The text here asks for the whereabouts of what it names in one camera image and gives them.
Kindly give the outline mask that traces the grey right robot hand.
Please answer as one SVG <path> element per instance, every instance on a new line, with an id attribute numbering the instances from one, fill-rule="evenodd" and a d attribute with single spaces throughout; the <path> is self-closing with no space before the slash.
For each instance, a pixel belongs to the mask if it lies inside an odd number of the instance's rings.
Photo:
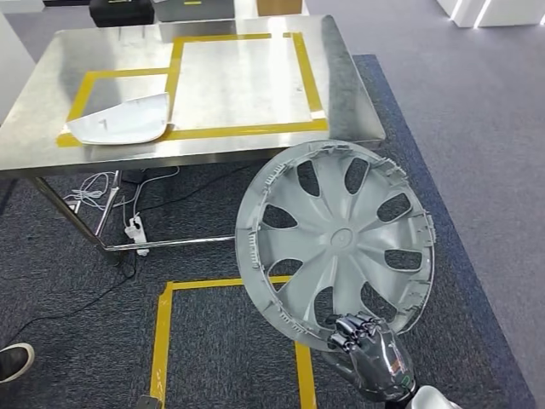
<path id="1" fill-rule="evenodd" d="M 366 400 L 404 408 L 419 389 L 409 353 L 385 320 L 359 312 L 331 316 L 321 356 Z"/>

